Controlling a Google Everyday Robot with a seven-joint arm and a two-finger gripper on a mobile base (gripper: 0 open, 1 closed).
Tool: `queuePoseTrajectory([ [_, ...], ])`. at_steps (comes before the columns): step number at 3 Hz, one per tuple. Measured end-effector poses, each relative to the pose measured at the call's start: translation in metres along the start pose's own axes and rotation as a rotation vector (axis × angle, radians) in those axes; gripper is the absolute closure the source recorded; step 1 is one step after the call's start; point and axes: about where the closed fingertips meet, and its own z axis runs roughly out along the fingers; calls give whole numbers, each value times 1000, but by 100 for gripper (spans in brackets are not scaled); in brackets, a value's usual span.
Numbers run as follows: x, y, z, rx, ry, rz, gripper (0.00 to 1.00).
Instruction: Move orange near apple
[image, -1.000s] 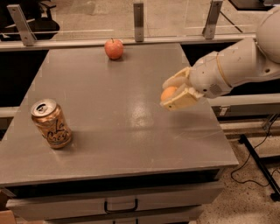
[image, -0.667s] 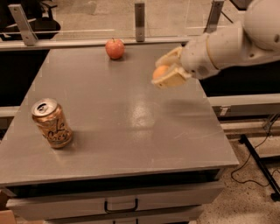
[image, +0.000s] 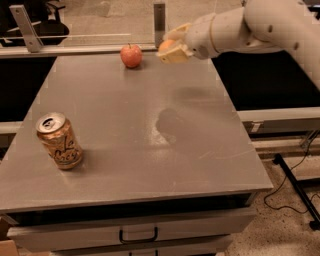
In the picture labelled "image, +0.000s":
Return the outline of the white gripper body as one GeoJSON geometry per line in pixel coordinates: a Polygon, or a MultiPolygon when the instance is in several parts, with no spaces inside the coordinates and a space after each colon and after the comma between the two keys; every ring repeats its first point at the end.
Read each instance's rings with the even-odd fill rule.
{"type": "Polygon", "coordinates": [[[193,56],[204,60],[218,56],[213,43],[213,21],[216,14],[201,16],[188,28],[185,35],[185,43],[193,56]]]}

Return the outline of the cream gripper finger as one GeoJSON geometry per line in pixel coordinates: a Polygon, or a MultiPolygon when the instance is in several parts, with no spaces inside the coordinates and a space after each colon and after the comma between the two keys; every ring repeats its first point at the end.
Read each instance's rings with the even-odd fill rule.
{"type": "Polygon", "coordinates": [[[164,40],[174,40],[174,41],[183,39],[190,26],[191,26],[190,23],[185,23],[179,27],[176,27],[176,28],[170,30],[169,32],[167,32],[163,36],[163,39],[164,40]]]}
{"type": "Polygon", "coordinates": [[[185,63],[192,56],[193,53],[181,40],[175,41],[167,50],[157,52],[157,57],[165,64],[185,63]]]}

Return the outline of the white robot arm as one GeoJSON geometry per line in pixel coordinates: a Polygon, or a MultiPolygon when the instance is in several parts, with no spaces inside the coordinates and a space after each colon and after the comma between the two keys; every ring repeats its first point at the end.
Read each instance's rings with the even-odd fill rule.
{"type": "Polygon", "coordinates": [[[166,64],[226,52],[287,52],[320,89],[320,22],[303,0],[248,0],[240,8],[210,13],[163,36],[157,57],[166,64]]]}

